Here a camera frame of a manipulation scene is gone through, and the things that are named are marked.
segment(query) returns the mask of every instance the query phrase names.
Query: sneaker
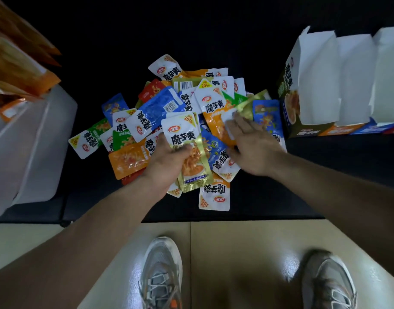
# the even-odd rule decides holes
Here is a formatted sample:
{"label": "sneaker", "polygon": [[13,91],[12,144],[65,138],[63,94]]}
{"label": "sneaker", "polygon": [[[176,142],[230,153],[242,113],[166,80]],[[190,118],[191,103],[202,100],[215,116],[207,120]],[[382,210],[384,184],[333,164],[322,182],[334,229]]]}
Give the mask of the sneaker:
{"label": "sneaker", "polygon": [[138,282],[144,309],[182,309],[183,263],[177,245],[166,236],[154,239],[143,261]]}
{"label": "sneaker", "polygon": [[357,293],[343,261],[329,252],[309,259],[302,280],[304,309],[355,309]]}

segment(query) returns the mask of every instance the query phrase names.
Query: forearm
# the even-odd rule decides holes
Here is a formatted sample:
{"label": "forearm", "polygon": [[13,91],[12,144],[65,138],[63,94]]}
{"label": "forearm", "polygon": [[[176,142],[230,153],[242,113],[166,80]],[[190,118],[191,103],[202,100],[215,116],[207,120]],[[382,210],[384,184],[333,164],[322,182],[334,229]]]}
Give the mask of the forearm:
{"label": "forearm", "polygon": [[394,276],[394,189],[285,154],[274,178]]}
{"label": "forearm", "polygon": [[76,308],[159,200],[141,177],[0,270],[0,307]]}

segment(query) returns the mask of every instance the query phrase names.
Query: red oval logo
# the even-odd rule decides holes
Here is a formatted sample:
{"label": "red oval logo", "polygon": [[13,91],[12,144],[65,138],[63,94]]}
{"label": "red oval logo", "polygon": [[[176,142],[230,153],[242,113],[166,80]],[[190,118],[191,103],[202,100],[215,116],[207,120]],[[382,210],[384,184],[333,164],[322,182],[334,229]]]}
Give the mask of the red oval logo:
{"label": "red oval logo", "polygon": [[162,72],[164,72],[166,70],[166,68],[163,66],[163,67],[160,67],[158,70],[157,70],[157,73],[158,74],[160,74],[160,73],[162,73]]}
{"label": "red oval logo", "polygon": [[169,128],[169,132],[171,133],[175,133],[175,132],[179,132],[180,131],[180,126],[171,126]]}
{"label": "red oval logo", "polygon": [[222,202],[225,201],[225,198],[222,197],[222,196],[216,196],[216,197],[214,198],[214,201],[216,201],[217,203],[222,203]]}

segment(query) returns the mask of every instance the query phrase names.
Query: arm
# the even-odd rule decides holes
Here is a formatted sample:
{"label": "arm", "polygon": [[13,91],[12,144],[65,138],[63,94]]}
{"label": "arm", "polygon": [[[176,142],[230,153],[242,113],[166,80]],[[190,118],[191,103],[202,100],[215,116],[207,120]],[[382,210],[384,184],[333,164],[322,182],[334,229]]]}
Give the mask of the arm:
{"label": "arm", "polygon": [[394,276],[394,189],[287,154],[238,115],[228,124],[239,148],[229,155],[243,170],[285,185]]}
{"label": "arm", "polygon": [[143,175],[0,270],[0,308],[76,308],[181,171],[164,136]]}

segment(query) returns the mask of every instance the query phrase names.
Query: tile floor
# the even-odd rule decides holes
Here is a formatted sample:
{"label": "tile floor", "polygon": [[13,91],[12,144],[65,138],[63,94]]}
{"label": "tile floor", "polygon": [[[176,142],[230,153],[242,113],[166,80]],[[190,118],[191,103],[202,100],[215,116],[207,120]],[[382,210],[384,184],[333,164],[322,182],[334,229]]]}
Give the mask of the tile floor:
{"label": "tile floor", "polygon": [[[61,230],[0,224],[0,268]],[[302,308],[298,269],[317,248],[342,257],[359,308],[394,309],[394,278],[325,220],[142,224],[78,308],[141,308],[140,260],[158,235],[179,247],[184,309]]]}

